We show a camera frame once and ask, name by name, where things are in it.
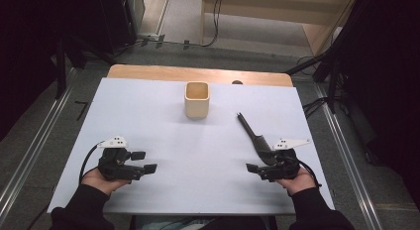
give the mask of cable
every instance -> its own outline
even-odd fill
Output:
[[[311,57],[311,56],[308,56],[308,57],[301,57],[301,58],[300,58],[300,59],[296,62],[296,65],[299,65],[300,61],[301,61],[302,59],[304,59],[304,58],[314,58],[314,57]],[[301,72],[301,73],[303,73],[303,74],[305,74],[305,75],[311,75],[311,74],[308,74],[308,73],[303,72],[303,70],[299,70],[299,72]]]
[[[80,174],[79,174],[79,184],[81,184],[81,181],[83,180],[83,177],[84,177],[84,168],[86,167],[86,164],[87,164],[87,161],[89,160],[89,158],[90,158],[90,155],[92,155],[92,153],[93,153],[93,151],[95,151],[96,150],[96,147],[100,144],[100,143],[98,143],[98,144],[96,144],[95,146],[93,146],[93,148],[89,151],[89,153],[86,155],[86,158],[84,159],[84,161],[83,161],[83,165],[81,166],[81,169],[80,169]]]
[[[214,7],[213,7],[213,23],[214,23],[214,28],[215,28],[215,34],[214,34],[213,40],[209,44],[207,44],[207,45],[188,44],[189,46],[191,46],[191,47],[203,47],[203,48],[206,48],[206,47],[212,46],[217,41],[217,38],[219,36],[219,17],[220,17],[220,8],[221,7],[222,7],[222,0],[216,0],[216,2],[214,4]],[[145,39],[145,40],[138,40],[133,45],[126,46],[125,48],[127,49],[127,48],[134,47],[134,46],[137,46],[137,45],[144,45],[145,43],[146,44],[147,43],[172,44],[172,45],[182,45],[182,46],[185,46],[185,44],[183,44],[183,43],[164,42],[164,41],[151,41],[151,40]]]
[[[303,165],[303,167],[310,173],[310,174],[312,174],[312,176],[314,177],[314,181],[315,181],[315,186],[317,187],[317,188],[319,188],[319,187],[321,187],[322,186],[322,184],[320,184],[319,182],[318,182],[318,179],[316,178],[316,174],[315,174],[315,172],[314,171],[312,171],[312,169],[308,166],[308,165],[306,165],[305,163],[303,163],[302,161],[300,161],[300,160],[297,160],[297,161],[299,161],[299,163],[301,164],[301,165]]]
[[[32,227],[34,227],[35,223],[40,219],[40,217],[47,211],[47,209],[50,206],[50,202],[41,210],[40,213],[32,220],[31,224],[28,226],[27,230],[31,230]]]
[[[216,7],[217,7],[218,1],[219,1],[219,9],[217,11],[217,19],[216,19]],[[215,29],[214,37],[213,37],[213,40],[209,44],[203,45],[202,47],[212,46],[217,41],[217,37],[219,35],[219,16],[220,16],[221,7],[222,7],[222,0],[216,0],[216,2],[214,3],[214,8],[213,8],[213,23],[214,23],[214,29]]]

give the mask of table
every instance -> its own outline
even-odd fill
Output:
[[[213,13],[216,0],[202,0],[204,13]],[[301,23],[314,56],[343,26],[356,0],[222,0],[220,14]]]
[[[210,82],[210,111],[206,119],[190,120],[183,114],[186,80]],[[242,80],[249,85],[229,84],[232,80]],[[276,82],[286,86],[275,85]],[[273,85],[262,86],[262,83]],[[279,73],[112,66],[108,77],[98,87],[48,212],[54,207],[66,206],[71,199],[77,188],[78,172],[90,148],[104,139],[121,135],[129,142],[128,151],[147,152],[145,160],[126,164],[157,164],[157,172],[114,192],[105,212],[293,213],[293,204],[285,189],[247,172],[246,163],[263,166],[263,162],[236,117],[237,112],[242,112],[255,132],[263,133],[272,145],[278,138],[312,140],[296,89],[290,85],[290,77]],[[295,150],[298,158],[317,174],[323,184],[321,194],[334,208],[314,144],[311,142]],[[86,169],[95,167],[100,157],[100,151],[94,152]]]

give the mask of black panel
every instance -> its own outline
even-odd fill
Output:
[[[401,174],[418,207],[419,16],[420,0],[371,0],[340,48],[358,132],[369,152]]]

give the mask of gray floor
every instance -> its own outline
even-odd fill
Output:
[[[215,44],[216,48],[190,47],[184,51],[180,45],[166,44],[162,48],[156,49],[155,45],[150,43],[145,47],[129,48],[116,60],[120,63],[129,64],[280,72],[294,67],[299,58],[308,56],[308,51],[310,51],[307,44],[304,44],[304,35],[299,30],[299,25],[284,24],[281,36],[276,33],[265,34],[263,37],[265,42],[262,42],[262,38],[255,36],[256,33],[253,33],[253,30],[250,29],[250,26],[252,26],[250,24],[247,24],[245,32],[244,30],[237,30],[236,32],[227,30],[225,25],[226,22],[220,23],[220,39]],[[168,28],[174,28],[174,25],[166,24],[162,30],[169,33]],[[179,36],[182,41],[186,39],[184,38],[185,34],[181,36],[179,33],[177,35],[172,33],[172,35],[174,38]],[[277,43],[280,43],[281,49],[272,50],[275,47],[272,44],[275,43],[269,44],[269,41],[277,41]],[[77,71],[77,78],[73,83],[73,89],[65,106],[57,118],[25,184],[10,211],[8,211],[1,229],[25,229],[51,200],[54,187],[58,182],[85,116],[84,113],[81,120],[76,120],[80,115],[82,106],[76,104],[75,101],[90,102],[100,79],[107,75],[108,69],[109,66],[102,60],[91,60],[86,69]],[[311,73],[313,70],[313,67],[309,67],[304,72]],[[311,81],[310,76],[300,72],[293,75],[292,79],[302,104],[318,98],[315,92],[315,84]],[[0,175],[0,187],[6,186],[26,154],[53,105],[54,93],[55,84],[52,84],[40,95],[38,100],[0,143],[2,154],[0,167],[3,169],[3,174]],[[364,147],[351,120],[339,108],[337,110],[337,118],[340,121],[342,131],[356,160],[357,168],[367,186],[383,229],[420,229],[419,211],[415,208],[401,178],[387,167],[374,167],[365,161]],[[320,109],[311,116],[308,119],[308,125],[331,188],[336,208],[354,223],[356,229],[368,229],[323,110]],[[117,229],[128,229],[130,216],[108,214],[107,218],[115,223]],[[278,229],[287,229],[293,219],[294,216],[277,216]],[[50,216],[43,214],[33,229],[48,229],[50,225]]]

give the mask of person's arm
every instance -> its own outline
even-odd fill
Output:
[[[307,170],[300,169],[295,179],[278,179],[276,182],[287,188],[293,200],[296,222],[290,225],[290,230],[355,229],[341,212],[328,207],[319,189],[315,186],[312,175]]]
[[[88,172],[68,205],[52,210],[50,229],[114,229],[114,225],[103,217],[103,206],[112,191],[128,182],[108,181],[98,169]]]

